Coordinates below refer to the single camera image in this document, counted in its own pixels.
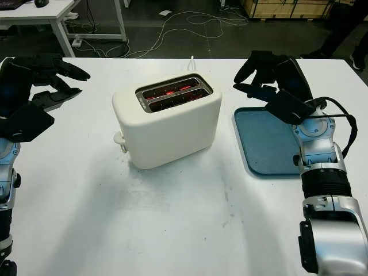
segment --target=black shoe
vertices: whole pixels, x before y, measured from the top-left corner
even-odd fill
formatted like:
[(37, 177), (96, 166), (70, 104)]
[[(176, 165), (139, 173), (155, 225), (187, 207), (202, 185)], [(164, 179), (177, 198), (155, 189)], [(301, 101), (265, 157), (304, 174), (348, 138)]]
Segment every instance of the black shoe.
[(329, 59), (330, 56), (324, 55), (320, 50), (313, 51), (311, 53), (305, 53), (300, 55), (301, 59)]
[(352, 66), (354, 69), (358, 71), (363, 71), (366, 68), (366, 63), (364, 62), (365, 56), (359, 55), (356, 53), (352, 53), (350, 56), (350, 60), (352, 61)]

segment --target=white toaster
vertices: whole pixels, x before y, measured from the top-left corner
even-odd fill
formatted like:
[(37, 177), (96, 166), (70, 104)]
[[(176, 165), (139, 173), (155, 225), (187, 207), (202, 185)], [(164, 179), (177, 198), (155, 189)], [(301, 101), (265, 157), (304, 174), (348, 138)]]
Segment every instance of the white toaster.
[(154, 168), (209, 147), (220, 105), (221, 93), (197, 73), (118, 91), (114, 140), (135, 166)]

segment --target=wooden crate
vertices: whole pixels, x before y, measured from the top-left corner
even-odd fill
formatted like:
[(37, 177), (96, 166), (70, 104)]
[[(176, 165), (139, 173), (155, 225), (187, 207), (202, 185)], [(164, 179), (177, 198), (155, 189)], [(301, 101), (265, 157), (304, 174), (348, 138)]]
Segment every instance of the wooden crate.
[(251, 18), (290, 18), (293, 0), (245, 0), (244, 9)]
[(329, 1), (299, 0), (292, 18), (324, 18), (330, 7)]
[[(343, 2), (354, 3), (354, 0)], [(331, 3), (329, 0), (243, 0), (243, 7), (251, 18), (325, 18)]]

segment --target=cable on floor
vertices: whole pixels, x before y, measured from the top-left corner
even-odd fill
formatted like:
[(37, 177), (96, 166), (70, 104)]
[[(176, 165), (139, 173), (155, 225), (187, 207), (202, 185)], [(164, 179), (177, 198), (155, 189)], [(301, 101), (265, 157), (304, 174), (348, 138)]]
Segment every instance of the cable on floor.
[[(164, 37), (165, 35), (167, 35), (168, 33), (170, 32), (173, 32), (173, 31), (176, 31), (176, 30), (184, 30), (184, 31), (187, 31), (187, 32), (190, 32), (190, 33), (193, 33), (197, 36), (200, 36), (200, 37), (203, 37), (203, 38), (206, 38), (206, 39), (217, 39), (219, 37), (221, 37), (223, 34), (224, 34), (224, 30), (223, 30), (223, 23), (225, 24), (228, 24), (228, 25), (234, 25), (234, 26), (245, 26), (248, 24), (248, 18), (237, 13), (235, 10), (239, 10), (240, 8), (239, 7), (230, 7), (230, 6), (225, 6), (225, 9), (223, 10), (220, 10), (220, 11), (227, 11), (227, 10), (231, 10), (232, 12), (229, 12), (227, 11), (227, 13), (232, 13), (232, 14), (235, 14), (237, 15), (238, 17), (240, 18), (224, 18), (224, 17), (218, 17), (218, 16), (214, 16), (214, 15), (211, 15), (211, 14), (208, 14), (208, 13), (203, 13), (203, 12), (200, 12), (200, 11), (183, 11), (183, 12), (180, 12), (180, 13), (176, 13), (176, 14), (173, 14), (172, 16), (170, 16), (168, 19), (165, 20), (165, 22), (163, 23), (162, 25), (162, 28), (161, 28), (161, 31), (160, 31), (160, 34), (156, 40), (156, 42), (153, 44), (153, 46), (150, 48), (150, 49), (147, 49), (147, 50), (142, 50), (142, 51), (136, 51), (136, 52), (133, 52), (133, 53), (130, 53), (131, 49), (130, 49), (130, 46), (129, 46), (129, 40), (127, 39), (126, 43), (125, 44), (122, 44), (122, 45), (118, 45), (118, 46), (115, 46), (109, 50), (107, 50), (106, 52), (102, 49), (99, 49), (99, 48), (96, 48), (94, 47), (91, 43), (89, 43), (86, 39), (83, 39), (83, 41), (90, 47), (90, 48), (87, 48), (87, 49), (76, 49), (77, 51), (93, 51), (99, 58), (127, 58), (128, 56), (132, 56), (132, 55), (135, 55), (137, 53), (143, 53), (142, 55), (140, 56), (137, 56), (135, 58), (142, 58), (143, 56), (145, 56), (146, 54), (154, 51), (154, 50), (157, 50), (161, 47), (161, 45), (163, 44), (163, 41), (164, 41)], [(215, 35), (215, 36), (207, 36), (207, 35), (204, 35), (204, 34), (200, 34), (200, 33), (197, 33), (193, 30), (190, 30), (190, 29), (184, 29), (184, 28), (175, 28), (175, 29), (170, 29), (170, 30), (167, 30), (165, 32), (164, 31), (164, 28), (165, 28), (165, 25), (167, 24), (167, 22), (169, 22), (169, 20), (171, 20), (173, 17), (175, 16), (178, 16), (180, 14), (186, 14), (186, 13), (193, 13), (193, 15), (191, 16), (188, 16), (186, 17), (186, 21), (190, 24), (193, 24), (193, 25), (205, 25), (211, 21), (217, 21), (219, 22), (220, 24), (220, 33), (218, 35)], [(191, 19), (193, 18), (196, 18), (196, 17), (210, 17), (210, 19), (208, 20), (205, 20), (205, 21), (192, 21)], [(232, 21), (240, 21), (243, 23), (233, 23)], [(82, 27), (85, 31), (87, 31), (86, 28), (93, 28), (93, 30), (97, 30), (96, 29), (96, 26), (98, 26), (98, 24), (95, 24), (93, 22), (89, 22), (89, 23), (78, 23), (78, 22), (68, 22), (67, 23), (70, 25), (70, 27), (73, 28), (74, 30), (74, 27), (76, 26), (80, 26)], [(109, 56), (109, 54), (122, 47), (122, 46), (126, 46), (126, 51), (124, 54), (120, 55), (120, 56)]]
[[(210, 21), (217, 21), (219, 22), (220, 24), (220, 34), (218, 35), (215, 35), (215, 36), (207, 36), (207, 35), (203, 35), (203, 34), (200, 34), (200, 33), (197, 33), (197, 32), (194, 32), (190, 29), (184, 29), (184, 28), (175, 28), (175, 29), (170, 29), (170, 30), (167, 30), (166, 32), (163, 32), (164, 28), (165, 28), (165, 25), (167, 24), (167, 22), (169, 20), (171, 20), (173, 17), (175, 16), (178, 16), (180, 14), (185, 14), (185, 13), (194, 13), (194, 15), (192, 16), (189, 16), (186, 18), (186, 21), (190, 24), (193, 24), (193, 25), (205, 25), (206, 23), (210, 22)], [(234, 26), (245, 26), (248, 24), (248, 18), (239, 14), (239, 13), (235, 13), (237, 16), (241, 17), (240, 19), (237, 19), (237, 18), (224, 18), (224, 17), (218, 17), (218, 16), (213, 16), (211, 14), (208, 14), (208, 13), (203, 13), (203, 12), (200, 12), (200, 11), (183, 11), (183, 12), (180, 12), (180, 13), (175, 13), (173, 14), (172, 16), (170, 16), (168, 19), (165, 20), (165, 22), (163, 23), (162, 25), (162, 28), (161, 28), (161, 32), (156, 40), (156, 42), (153, 44), (153, 46), (148, 49), (148, 50), (142, 50), (142, 51), (136, 51), (136, 52), (133, 52), (133, 53), (127, 53), (126, 55), (124, 55), (122, 58), (127, 58), (128, 56), (132, 56), (132, 55), (135, 55), (137, 53), (143, 53), (142, 55), (140, 56), (137, 56), (136, 58), (142, 58), (143, 56), (145, 56), (146, 54), (158, 49), (161, 47), (162, 43), (163, 43), (163, 39), (165, 37), (166, 34), (170, 33), (170, 32), (173, 32), (173, 31), (176, 31), (176, 30), (185, 30), (187, 32), (190, 32), (190, 33), (193, 33), (197, 36), (201, 36), (201, 37), (204, 37), (206, 39), (217, 39), (219, 37), (221, 37), (223, 34), (224, 34), (224, 30), (223, 30), (223, 23), (226, 23), (226, 24), (229, 24), (229, 25), (234, 25)], [(194, 18), (194, 17), (210, 17), (210, 19), (206, 20), (206, 21), (202, 21), (202, 22), (193, 22), (191, 21), (190, 19), (191, 18)], [(231, 23), (231, 21), (243, 21), (244, 23), (242, 24), (236, 24), (236, 23)]]

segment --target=plastic tray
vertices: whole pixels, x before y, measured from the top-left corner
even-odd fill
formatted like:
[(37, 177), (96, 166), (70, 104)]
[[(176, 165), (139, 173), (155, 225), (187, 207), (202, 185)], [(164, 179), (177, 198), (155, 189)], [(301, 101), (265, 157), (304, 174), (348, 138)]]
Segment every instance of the plastic tray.
[(265, 108), (238, 108), (234, 113), (248, 167), (260, 175), (298, 175), (293, 156), (298, 152), (291, 125)]

